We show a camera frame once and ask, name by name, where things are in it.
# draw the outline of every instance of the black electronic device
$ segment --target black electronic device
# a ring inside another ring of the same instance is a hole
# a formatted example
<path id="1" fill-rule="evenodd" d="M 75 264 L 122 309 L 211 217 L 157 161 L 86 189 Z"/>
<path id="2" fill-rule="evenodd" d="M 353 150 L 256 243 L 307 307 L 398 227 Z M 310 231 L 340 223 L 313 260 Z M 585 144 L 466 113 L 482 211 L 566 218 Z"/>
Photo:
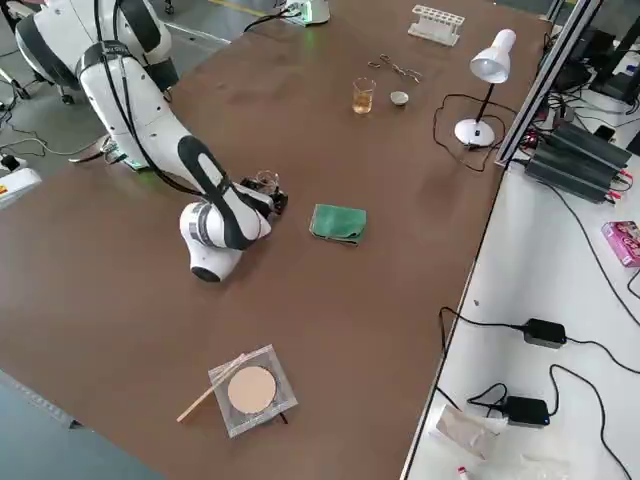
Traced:
<path id="1" fill-rule="evenodd" d="M 586 66 L 578 62 L 567 62 L 553 81 L 553 88 L 558 92 L 566 92 L 586 85 L 590 79 L 591 73 Z"/>
<path id="2" fill-rule="evenodd" d="M 561 323 L 530 318 L 522 331 L 524 341 L 532 345 L 558 349 L 567 343 L 567 334 Z"/>
<path id="3" fill-rule="evenodd" d="M 571 123 L 560 124 L 549 137 L 549 145 L 584 155 L 618 173 L 631 154 Z"/>
<path id="4" fill-rule="evenodd" d="M 607 62 L 595 76 L 589 88 L 616 100 L 633 105 L 640 94 L 640 69 L 633 75 L 625 73 L 613 74 L 624 56 L 633 50 L 635 41 L 640 37 L 640 17 L 631 26 L 618 47 L 606 55 Z"/>
<path id="5" fill-rule="evenodd" d="M 544 428 L 551 421 L 546 402 L 537 398 L 508 396 L 501 411 L 518 427 Z"/>
<path id="6" fill-rule="evenodd" d="M 594 27 L 587 27 L 571 51 L 571 60 L 585 62 L 596 70 L 607 65 L 608 55 L 613 52 L 616 36 Z"/>
<path id="7" fill-rule="evenodd" d="M 13 155 L 5 155 L 4 157 L 2 157 L 2 160 L 0 160 L 0 164 L 10 172 L 14 172 L 20 168 L 20 162 L 18 162 L 18 160 L 16 160 L 16 157 L 14 157 Z"/>
<path id="8" fill-rule="evenodd" d="M 596 137 L 603 139 L 605 142 L 610 141 L 615 133 L 616 131 L 613 128 L 609 128 L 605 125 L 600 125 L 596 131 L 593 132 Z"/>
<path id="9" fill-rule="evenodd" d="M 611 169 L 594 167 L 594 162 L 585 161 L 584 155 L 547 143 L 538 144 L 525 173 L 593 203 L 605 201 L 615 174 Z"/>

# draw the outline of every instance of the small glass cup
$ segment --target small glass cup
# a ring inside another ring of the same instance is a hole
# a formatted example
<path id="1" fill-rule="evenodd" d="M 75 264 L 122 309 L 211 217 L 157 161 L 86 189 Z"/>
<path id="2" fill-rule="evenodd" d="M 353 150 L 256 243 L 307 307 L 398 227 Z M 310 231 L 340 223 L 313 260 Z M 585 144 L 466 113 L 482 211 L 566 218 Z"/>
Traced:
<path id="1" fill-rule="evenodd" d="M 358 78 L 353 82 L 353 111 L 361 115 L 369 113 L 373 106 L 373 91 L 376 82 L 368 78 Z"/>

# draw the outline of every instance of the white desk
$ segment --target white desk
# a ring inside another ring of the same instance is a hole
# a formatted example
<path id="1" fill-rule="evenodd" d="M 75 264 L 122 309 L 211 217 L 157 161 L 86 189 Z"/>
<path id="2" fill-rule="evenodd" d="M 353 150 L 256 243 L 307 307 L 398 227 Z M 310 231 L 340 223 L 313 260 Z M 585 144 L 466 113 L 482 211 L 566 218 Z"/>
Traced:
<path id="1" fill-rule="evenodd" d="M 584 98 L 607 109 L 617 103 L 593 92 L 585 92 Z M 618 124 L 624 121 L 621 117 L 624 115 L 601 118 Z M 592 120 L 587 126 L 593 131 L 598 124 Z M 640 121 L 620 129 L 617 143 L 626 146 L 638 129 Z M 640 159 L 631 158 L 629 171 L 640 178 Z M 583 221 L 616 289 L 640 318 L 640 301 L 626 290 L 635 270 L 620 265 L 600 232 L 606 221 L 640 223 L 640 186 L 625 194 L 616 207 L 563 195 Z M 635 289 L 640 291 L 640 280 Z M 520 165 L 512 165 L 503 180 L 461 313 L 482 322 L 521 324 L 531 317 L 560 322 L 569 336 L 600 341 L 618 360 L 640 369 L 640 327 L 609 290 L 573 217 L 553 192 L 525 177 Z M 437 322 L 437 312 L 428 315 Z M 520 332 L 460 322 L 438 386 L 464 410 L 479 415 L 486 409 L 466 405 L 466 399 L 497 382 L 507 384 L 512 395 L 544 399 L 551 410 L 554 391 L 548 370 L 552 363 L 566 366 L 595 384 L 607 410 L 605 438 L 631 475 L 640 479 L 640 376 L 620 369 L 595 346 L 568 344 L 554 351 L 524 343 Z M 551 425 L 544 430 L 510 427 L 501 436 L 492 464 L 517 463 L 520 454 L 531 454 L 568 461 L 568 480 L 624 479 L 600 442 L 600 410 L 593 391 L 564 372 L 557 371 L 556 378 L 561 407 Z M 436 393 L 429 414 L 444 402 Z M 457 480 L 458 466 L 459 459 L 423 432 L 408 479 Z M 473 476 L 472 471 L 470 478 L 505 477 L 489 472 Z"/>

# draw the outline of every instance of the power adapter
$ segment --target power adapter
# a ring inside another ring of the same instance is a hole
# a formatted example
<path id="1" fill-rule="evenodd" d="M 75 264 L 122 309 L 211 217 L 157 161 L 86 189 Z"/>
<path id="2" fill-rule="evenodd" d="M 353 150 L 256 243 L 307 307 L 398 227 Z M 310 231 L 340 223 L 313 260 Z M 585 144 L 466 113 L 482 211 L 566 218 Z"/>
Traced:
<path id="1" fill-rule="evenodd" d="M 500 412 L 509 425 L 529 428 L 544 428 L 550 423 L 549 410 L 544 400 L 508 396 Z"/>
<path id="2" fill-rule="evenodd" d="M 567 343 L 564 325 L 530 318 L 519 328 L 524 334 L 524 341 L 532 345 L 558 349 Z"/>

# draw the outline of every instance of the pink box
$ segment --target pink box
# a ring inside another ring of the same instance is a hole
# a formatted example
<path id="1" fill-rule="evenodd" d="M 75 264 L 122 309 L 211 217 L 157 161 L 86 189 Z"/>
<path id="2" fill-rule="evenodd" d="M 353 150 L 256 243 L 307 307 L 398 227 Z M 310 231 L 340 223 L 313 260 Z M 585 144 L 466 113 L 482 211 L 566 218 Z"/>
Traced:
<path id="1" fill-rule="evenodd" d="M 640 230 L 636 222 L 607 222 L 602 233 L 622 265 L 640 267 Z"/>

